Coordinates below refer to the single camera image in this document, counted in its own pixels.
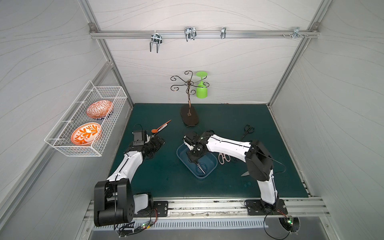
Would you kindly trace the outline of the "black scissors large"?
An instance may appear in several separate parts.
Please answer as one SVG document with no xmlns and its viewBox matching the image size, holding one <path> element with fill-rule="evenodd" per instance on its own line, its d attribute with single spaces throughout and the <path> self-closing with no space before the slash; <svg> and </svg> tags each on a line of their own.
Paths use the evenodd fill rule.
<svg viewBox="0 0 384 240">
<path fill-rule="evenodd" d="M 201 172 L 205 175 L 206 172 L 204 171 L 204 169 L 202 168 L 202 166 L 200 165 L 200 163 L 198 161 L 195 161 L 195 164 L 197 165 L 198 169 L 201 170 Z"/>
</svg>

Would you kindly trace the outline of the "blue handled scissors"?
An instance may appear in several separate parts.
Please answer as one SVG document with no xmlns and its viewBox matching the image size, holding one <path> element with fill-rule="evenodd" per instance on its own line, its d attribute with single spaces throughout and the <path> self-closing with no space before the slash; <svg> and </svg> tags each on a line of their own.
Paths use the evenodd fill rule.
<svg viewBox="0 0 384 240">
<path fill-rule="evenodd" d="M 202 166 L 202 168 L 204 169 L 204 171 L 206 172 L 206 174 L 207 174 L 207 172 L 208 172 L 208 167 L 207 167 L 207 165 L 206 164 L 204 164 L 204 163 L 200 163 L 200 165 Z M 197 171 L 197 173 L 199 174 L 199 175 L 202 175 L 202 176 L 205 176 L 202 172 L 201 172 L 201 170 L 200 169 L 198 169 L 198 167 L 196 166 L 196 171 Z"/>
</svg>

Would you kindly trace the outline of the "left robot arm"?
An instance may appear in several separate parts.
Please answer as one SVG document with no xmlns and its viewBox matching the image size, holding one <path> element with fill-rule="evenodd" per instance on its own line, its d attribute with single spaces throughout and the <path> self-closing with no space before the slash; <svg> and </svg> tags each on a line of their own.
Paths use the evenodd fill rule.
<svg viewBox="0 0 384 240">
<path fill-rule="evenodd" d="M 115 172 L 94 188 L 94 224 L 97 227 L 127 224 L 140 211 L 152 212 L 153 197 L 150 193 L 133 194 L 131 182 L 146 158 L 151 158 L 165 144 L 154 136 L 137 146 L 130 144 Z"/>
</svg>

